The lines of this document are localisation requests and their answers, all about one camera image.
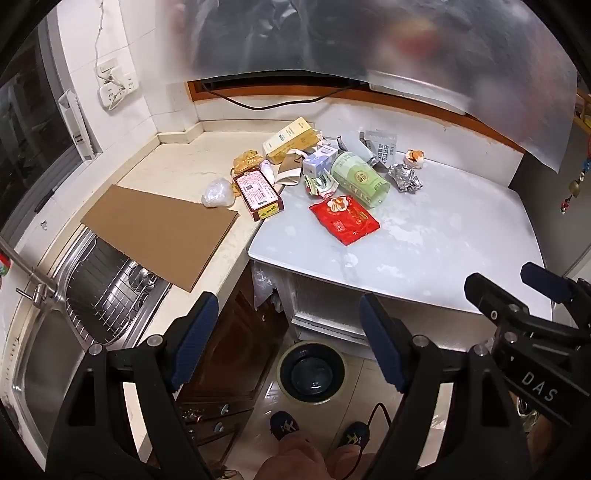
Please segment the red white medicine box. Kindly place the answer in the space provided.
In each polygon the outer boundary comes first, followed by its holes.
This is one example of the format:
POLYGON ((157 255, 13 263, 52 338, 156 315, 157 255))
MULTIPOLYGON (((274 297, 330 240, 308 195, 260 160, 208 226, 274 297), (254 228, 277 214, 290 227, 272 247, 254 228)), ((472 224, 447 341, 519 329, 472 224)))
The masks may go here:
POLYGON ((283 199, 259 169, 242 172, 233 178, 254 221, 262 221, 283 211, 283 199))

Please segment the pink trouser legs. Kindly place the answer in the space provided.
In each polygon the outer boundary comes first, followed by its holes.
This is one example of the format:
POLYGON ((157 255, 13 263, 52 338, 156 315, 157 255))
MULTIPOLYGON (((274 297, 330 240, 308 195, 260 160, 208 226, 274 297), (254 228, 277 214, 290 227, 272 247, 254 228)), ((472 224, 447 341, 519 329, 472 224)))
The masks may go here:
POLYGON ((277 444, 276 455, 263 462, 256 480, 344 479, 356 464, 359 446, 337 447, 328 457, 301 433, 287 435, 277 444))

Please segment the orange white jelly cup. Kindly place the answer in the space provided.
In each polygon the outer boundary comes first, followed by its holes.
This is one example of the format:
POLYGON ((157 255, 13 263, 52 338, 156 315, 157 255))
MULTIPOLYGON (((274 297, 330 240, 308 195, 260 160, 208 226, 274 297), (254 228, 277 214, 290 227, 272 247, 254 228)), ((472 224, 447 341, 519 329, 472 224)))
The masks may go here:
POLYGON ((425 152, 409 149, 406 152, 404 162, 409 168, 422 169, 425 164, 425 152))

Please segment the blue slipper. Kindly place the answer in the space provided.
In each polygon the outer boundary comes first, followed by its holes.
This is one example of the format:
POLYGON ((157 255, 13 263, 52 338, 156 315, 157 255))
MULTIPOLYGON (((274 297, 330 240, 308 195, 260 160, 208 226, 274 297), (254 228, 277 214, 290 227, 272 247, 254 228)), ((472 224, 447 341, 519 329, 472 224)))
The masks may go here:
POLYGON ((361 421, 355 421, 346 427, 339 439, 339 447, 359 446, 361 450, 367 447, 370 441, 370 427, 361 421))
POLYGON ((270 417, 270 433, 277 441, 300 431, 297 421, 287 411, 276 411, 270 417))

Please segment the silver foil wall sheet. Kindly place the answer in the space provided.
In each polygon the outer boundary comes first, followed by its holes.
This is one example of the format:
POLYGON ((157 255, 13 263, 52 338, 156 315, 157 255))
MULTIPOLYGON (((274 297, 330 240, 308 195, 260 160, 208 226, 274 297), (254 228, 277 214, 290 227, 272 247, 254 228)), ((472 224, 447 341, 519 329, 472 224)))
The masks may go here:
POLYGON ((167 82, 271 72, 361 81, 476 117, 552 169, 577 72, 522 1, 159 1, 167 82))

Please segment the clear plastic bag ball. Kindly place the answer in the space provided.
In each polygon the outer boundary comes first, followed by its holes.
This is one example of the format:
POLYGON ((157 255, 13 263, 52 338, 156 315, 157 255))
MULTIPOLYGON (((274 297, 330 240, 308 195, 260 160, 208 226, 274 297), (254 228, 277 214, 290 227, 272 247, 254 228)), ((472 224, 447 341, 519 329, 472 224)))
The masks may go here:
POLYGON ((231 207, 234 203, 235 192, 231 183, 224 178, 213 180, 201 195, 201 204, 206 208, 231 207))

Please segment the left blue slipper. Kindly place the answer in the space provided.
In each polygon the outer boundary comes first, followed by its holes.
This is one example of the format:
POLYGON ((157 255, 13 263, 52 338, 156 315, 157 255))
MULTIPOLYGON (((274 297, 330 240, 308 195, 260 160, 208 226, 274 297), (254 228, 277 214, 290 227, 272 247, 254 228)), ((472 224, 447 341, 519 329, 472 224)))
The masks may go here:
POLYGON ((277 441, 300 431, 297 421, 287 411, 276 411, 270 417, 270 433, 277 441))

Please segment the yellow carton box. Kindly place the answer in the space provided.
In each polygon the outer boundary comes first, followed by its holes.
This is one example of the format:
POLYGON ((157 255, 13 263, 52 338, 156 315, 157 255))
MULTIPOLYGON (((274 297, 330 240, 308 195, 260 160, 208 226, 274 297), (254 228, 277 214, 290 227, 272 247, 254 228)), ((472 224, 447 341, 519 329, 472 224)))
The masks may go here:
POLYGON ((318 144, 318 133, 307 120, 300 117, 263 142, 266 159, 280 164, 290 150, 304 151, 318 144))

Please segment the red snack packet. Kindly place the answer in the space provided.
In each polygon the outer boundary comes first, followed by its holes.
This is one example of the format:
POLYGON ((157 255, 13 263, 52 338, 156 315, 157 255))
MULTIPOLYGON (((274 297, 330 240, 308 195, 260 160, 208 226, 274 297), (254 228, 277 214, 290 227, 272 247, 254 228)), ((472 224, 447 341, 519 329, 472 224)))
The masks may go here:
POLYGON ((325 199, 311 213, 343 245, 349 246, 380 229, 380 223, 351 195, 325 199))

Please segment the green white crumpled wrapper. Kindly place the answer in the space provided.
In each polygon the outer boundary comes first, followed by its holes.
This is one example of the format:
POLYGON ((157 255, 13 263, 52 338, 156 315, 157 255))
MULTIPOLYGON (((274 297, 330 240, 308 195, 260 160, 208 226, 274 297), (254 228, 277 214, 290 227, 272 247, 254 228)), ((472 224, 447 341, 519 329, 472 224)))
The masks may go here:
POLYGON ((304 186, 311 197, 328 199, 337 192, 339 183, 329 172, 322 172, 318 177, 304 175, 304 186))

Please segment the green paper cup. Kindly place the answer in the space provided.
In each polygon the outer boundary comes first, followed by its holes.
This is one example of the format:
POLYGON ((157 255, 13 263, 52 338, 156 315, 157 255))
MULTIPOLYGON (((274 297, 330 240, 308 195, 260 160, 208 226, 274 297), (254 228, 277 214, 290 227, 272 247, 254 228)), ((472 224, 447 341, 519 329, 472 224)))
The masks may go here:
POLYGON ((367 208, 375 208, 386 199, 391 184, 356 154, 346 151, 332 163, 332 177, 367 208))

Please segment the aluminium foil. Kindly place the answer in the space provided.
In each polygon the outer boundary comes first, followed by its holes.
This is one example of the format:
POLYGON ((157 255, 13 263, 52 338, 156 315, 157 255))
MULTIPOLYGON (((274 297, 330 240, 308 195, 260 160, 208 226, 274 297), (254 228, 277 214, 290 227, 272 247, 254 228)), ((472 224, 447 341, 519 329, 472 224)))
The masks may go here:
POLYGON ((416 171, 404 163, 391 166, 388 175, 401 193, 415 194, 423 188, 416 171))

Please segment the brown cardboard sheet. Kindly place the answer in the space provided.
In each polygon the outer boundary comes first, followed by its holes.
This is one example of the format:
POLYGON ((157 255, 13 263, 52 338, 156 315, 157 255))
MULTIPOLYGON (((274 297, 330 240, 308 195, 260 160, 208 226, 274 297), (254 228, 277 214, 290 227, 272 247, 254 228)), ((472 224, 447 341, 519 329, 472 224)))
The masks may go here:
POLYGON ((238 218, 228 208, 112 185, 81 223, 158 277, 189 292, 238 218))

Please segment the yellow crumpled wrapper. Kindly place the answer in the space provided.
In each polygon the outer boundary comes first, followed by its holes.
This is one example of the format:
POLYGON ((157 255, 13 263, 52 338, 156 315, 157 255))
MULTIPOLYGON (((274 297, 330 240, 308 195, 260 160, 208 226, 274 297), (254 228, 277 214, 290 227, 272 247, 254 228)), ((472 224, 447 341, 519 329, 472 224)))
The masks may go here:
POLYGON ((263 163, 263 160, 263 156, 260 155, 256 150, 246 150, 242 154, 235 157, 235 159, 232 161, 230 175, 232 177, 236 177, 242 173, 245 173, 246 171, 257 168, 261 163, 263 163))

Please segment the torn brown paper cup sleeve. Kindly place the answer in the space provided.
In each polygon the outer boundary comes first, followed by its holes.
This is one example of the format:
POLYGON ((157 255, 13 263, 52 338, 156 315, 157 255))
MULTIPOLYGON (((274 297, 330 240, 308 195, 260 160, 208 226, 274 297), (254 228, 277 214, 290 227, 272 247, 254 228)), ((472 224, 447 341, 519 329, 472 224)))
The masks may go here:
POLYGON ((303 163, 308 154, 304 151, 291 149, 287 152, 274 177, 276 185, 296 186, 303 175, 303 163))

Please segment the stainless steel sink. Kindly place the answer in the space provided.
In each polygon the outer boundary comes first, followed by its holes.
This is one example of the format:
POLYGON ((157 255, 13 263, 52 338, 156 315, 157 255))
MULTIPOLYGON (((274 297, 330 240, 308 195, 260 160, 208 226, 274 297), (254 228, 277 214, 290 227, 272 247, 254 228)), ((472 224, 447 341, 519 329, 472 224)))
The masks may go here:
MULTIPOLYGON (((75 257, 76 241, 87 230, 91 231, 87 227, 81 230, 57 263, 52 277, 58 285, 58 295, 43 307, 32 325, 25 330, 23 349, 17 356, 11 382, 16 401, 15 412, 21 416, 22 432, 30 435, 42 456, 47 453, 61 404, 75 371, 86 350, 95 344, 85 343, 73 326, 66 312, 63 280, 65 267, 75 257)), ((137 345, 171 287, 169 282, 163 281, 166 283, 165 289, 141 316, 145 324, 113 345, 100 344, 102 347, 116 350, 137 345)))

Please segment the purple white eye-drop box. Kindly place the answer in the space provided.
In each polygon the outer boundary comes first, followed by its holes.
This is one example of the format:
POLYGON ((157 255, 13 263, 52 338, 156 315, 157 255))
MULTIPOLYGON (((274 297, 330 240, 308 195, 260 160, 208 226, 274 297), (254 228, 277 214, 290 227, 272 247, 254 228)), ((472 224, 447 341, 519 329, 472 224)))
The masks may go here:
POLYGON ((304 175, 310 178, 318 178, 325 171, 331 171, 332 163, 339 155, 339 149, 331 145, 325 145, 314 152, 304 156, 301 163, 304 175))

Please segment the grey white foil pouch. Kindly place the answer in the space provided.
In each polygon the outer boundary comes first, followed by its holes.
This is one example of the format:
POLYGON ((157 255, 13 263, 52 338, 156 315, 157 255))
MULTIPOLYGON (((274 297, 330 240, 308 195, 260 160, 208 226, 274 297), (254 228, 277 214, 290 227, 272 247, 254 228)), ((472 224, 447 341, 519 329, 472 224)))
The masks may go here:
POLYGON ((360 131, 359 138, 368 151, 367 163, 370 166, 379 166, 388 170, 394 165, 398 143, 396 134, 380 130, 367 130, 360 131))

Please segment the chrome faucet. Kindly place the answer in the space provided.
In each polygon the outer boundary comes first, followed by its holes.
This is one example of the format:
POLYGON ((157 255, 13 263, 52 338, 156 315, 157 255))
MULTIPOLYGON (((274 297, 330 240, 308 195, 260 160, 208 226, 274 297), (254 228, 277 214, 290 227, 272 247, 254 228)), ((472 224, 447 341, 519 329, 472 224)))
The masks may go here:
POLYGON ((0 237, 1 251, 23 270, 28 276, 28 282, 34 285, 32 294, 16 289, 16 292, 27 298, 32 305, 41 310, 45 304, 54 300, 58 295, 57 283, 39 269, 31 266, 3 237, 0 237))

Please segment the black trash bin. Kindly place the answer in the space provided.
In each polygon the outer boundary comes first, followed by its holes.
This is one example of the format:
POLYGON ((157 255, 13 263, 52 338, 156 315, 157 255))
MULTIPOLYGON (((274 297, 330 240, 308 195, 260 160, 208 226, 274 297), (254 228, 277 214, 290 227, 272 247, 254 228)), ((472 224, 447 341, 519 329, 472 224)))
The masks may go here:
POLYGON ((318 341, 290 346, 276 366, 276 382, 297 403, 322 405, 341 392, 348 378, 342 354, 318 341))

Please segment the right blue slipper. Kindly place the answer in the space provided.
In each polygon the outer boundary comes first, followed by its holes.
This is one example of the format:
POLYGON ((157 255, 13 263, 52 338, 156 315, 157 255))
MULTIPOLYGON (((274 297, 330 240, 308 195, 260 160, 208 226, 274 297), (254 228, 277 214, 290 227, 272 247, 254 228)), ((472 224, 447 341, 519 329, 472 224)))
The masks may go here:
POLYGON ((361 421, 355 421, 346 427, 339 439, 339 447, 359 446, 361 450, 367 447, 370 441, 370 427, 361 421))

